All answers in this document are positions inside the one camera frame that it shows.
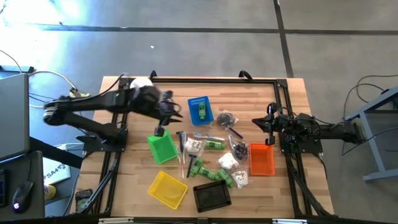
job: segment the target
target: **green bottle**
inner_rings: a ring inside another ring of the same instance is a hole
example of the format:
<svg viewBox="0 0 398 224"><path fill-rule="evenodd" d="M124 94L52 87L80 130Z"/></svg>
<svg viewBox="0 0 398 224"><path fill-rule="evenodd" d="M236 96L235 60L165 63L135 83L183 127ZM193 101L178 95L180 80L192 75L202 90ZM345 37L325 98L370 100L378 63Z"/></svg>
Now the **green bottle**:
<svg viewBox="0 0 398 224"><path fill-rule="evenodd" d="M205 146L210 149L225 149L225 145L221 142L206 140Z"/></svg>
<svg viewBox="0 0 398 224"><path fill-rule="evenodd" d="M221 179L225 180L225 183L229 188L234 187L234 181L229 177L229 175L225 172L224 169L221 168L217 173L218 176L221 177Z"/></svg>
<svg viewBox="0 0 398 224"><path fill-rule="evenodd" d="M189 176L194 177L197 175L202 165L203 159L197 158L190 169Z"/></svg>
<svg viewBox="0 0 398 224"><path fill-rule="evenodd" d="M209 178L210 180L218 180L219 179L217 174L215 174L214 172L212 172L204 167L200 168L199 174L204 175L205 177Z"/></svg>
<svg viewBox="0 0 398 224"><path fill-rule="evenodd" d="M206 116L206 104L205 104L205 102L200 102L199 103L199 118L205 119L205 116Z"/></svg>

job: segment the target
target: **gray metal stand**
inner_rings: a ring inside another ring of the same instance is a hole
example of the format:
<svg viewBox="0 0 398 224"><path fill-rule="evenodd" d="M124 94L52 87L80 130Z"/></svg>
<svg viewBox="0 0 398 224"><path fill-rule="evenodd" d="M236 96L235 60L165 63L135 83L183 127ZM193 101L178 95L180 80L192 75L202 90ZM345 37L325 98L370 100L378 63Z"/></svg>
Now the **gray metal stand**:
<svg viewBox="0 0 398 224"><path fill-rule="evenodd" d="M368 118L367 118L368 113L371 113L372 111L378 109L379 107L385 105L386 103L392 101L393 99L395 99L397 97L398 97L398 86L385 92L384 94L380 95L375 100L370 101L361 109L346 116L345 120L352 121L356 118L361 119L366 138L370 138L374 135L374 133L372 133L369 122L368 122ZM376 161L379 172L374 172L369 175L363 176L364 181L368 182L370 180L384 179L384 178L388 178L388 177L398 177L398 169L386 170L386 168L384 167L383 161L382 161L380 153L379 153L379 149L377 148L375 138L370 139L369 144L372 149L374 160Z"/></svg>

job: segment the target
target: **green plastic basket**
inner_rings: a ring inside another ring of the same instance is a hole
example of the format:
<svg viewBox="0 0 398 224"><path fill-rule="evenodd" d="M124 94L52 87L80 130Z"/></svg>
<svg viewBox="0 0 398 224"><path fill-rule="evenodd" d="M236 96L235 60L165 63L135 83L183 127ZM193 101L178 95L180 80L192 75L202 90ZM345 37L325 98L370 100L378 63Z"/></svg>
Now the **green plastic basket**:
<svg viewBox="0 0 398 224"><path fill-rule="evenodd" d="M147 140L156 164L161 164L177 156L177 149L169 130L164 131L163 137L151 135L147 137Z"/></svg>

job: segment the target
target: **paper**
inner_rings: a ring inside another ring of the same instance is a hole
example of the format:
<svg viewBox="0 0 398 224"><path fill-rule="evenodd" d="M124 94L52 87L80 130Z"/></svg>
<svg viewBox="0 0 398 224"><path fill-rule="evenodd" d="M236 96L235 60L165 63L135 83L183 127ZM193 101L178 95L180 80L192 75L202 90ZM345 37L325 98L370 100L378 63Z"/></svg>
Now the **paper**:
<svg viewBox="0 0 398 224"><path fill-rule="evenodd" d="M66 150L65 144L60 145L59 149ZM43 179L44 184L54 184L70 178L70 168L60 162L43 157Z"/></svg>

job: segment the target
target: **blue plastic basket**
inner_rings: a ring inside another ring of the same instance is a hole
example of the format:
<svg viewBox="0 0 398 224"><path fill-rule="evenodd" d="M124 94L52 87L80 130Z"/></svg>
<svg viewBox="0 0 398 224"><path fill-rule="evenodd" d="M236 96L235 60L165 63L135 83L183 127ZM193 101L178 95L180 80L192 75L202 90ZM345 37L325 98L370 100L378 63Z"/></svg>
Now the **blue plastic basket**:
<svg viewBox="0 0 398 224"><path fill-rule="evenodd" d="M205 119L199 118L199 103L205 102L206 106L206 116ZM211 106L209 98L207 96L202 96L198 98L193 98L188 100L189 113L191 114L191 120L193 125L203 125L214 121L213 113L211 112Z"/></svg>

